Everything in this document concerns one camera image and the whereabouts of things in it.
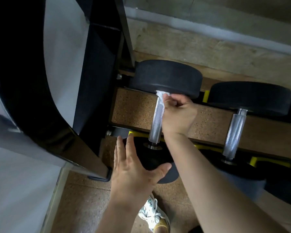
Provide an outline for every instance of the yellow sock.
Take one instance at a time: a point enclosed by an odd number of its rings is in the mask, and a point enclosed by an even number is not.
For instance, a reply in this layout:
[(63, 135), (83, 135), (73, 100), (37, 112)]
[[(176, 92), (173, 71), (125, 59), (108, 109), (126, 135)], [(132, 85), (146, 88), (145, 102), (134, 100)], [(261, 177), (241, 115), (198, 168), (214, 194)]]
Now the yellow sock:
[(168, 225), (167, 225), (167, 222), (165, 221), (165, 219), (161, 218), (159, 219), (159, 223), (157, 223), (153, 229), (153, 231), (155, 232), (156, 228), (158, 227), (166, 227), (167, 229), (167, 232), (168, 232)]

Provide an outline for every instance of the person's left hand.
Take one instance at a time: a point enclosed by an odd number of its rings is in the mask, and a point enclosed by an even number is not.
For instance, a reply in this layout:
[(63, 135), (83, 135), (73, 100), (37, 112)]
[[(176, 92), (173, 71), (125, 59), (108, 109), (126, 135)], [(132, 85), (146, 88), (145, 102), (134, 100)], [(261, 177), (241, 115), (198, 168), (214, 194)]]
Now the person's left hand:
[(155, 170), (146, 170), (137, 156), (133, 134), (128, 136), (126, 148), (119, 136), (114, 150), (110, 202), (121, 208), (139, 211), (154, 186), (170, 168), (170, 163), (164, 163)]

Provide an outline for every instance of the white sneaker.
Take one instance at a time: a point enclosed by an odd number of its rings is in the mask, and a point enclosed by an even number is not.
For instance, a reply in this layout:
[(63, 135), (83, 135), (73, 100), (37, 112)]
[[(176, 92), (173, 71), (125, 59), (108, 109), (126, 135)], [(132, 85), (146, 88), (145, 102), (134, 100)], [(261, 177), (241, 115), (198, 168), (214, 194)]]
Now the white sneaker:
[(148, 223), (149, 229), (152, 232), (154, 232), (154, 228), (159, 223), (159, 220), (164, 219), (167, 224), (167, 230), (170, 232), (169, 219), (167, 215), (157, 206), (157, 199), (154, 198), (152, 193), (144, 206), (139, 210), (138, 216)]

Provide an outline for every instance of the person's right arm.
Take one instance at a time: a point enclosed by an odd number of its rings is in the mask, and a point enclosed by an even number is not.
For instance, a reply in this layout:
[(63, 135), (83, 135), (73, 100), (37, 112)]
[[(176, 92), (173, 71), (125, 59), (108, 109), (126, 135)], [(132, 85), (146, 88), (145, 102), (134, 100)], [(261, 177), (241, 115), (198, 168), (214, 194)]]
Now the person's right arm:
[(164, 139), (203, 231), (286, 233), (280, 224), (228, 183), (188, 139), (188, 130), (197, 115), (196, 105), (183, 95), (164, 94), (163, 99)]

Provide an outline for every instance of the forearm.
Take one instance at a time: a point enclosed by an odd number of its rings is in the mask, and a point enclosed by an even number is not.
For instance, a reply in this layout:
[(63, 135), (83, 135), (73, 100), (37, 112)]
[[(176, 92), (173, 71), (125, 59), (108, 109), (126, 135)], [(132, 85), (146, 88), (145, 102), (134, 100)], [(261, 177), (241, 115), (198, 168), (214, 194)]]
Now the forearm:
[(205, 233), (286, 232), (230, 185), (187, 137), (164, 138)]
[(110, 200), (96, 233), (127, 233), (131, 232), (132, 225), (138, 214), (138, 210), (121, 206)]

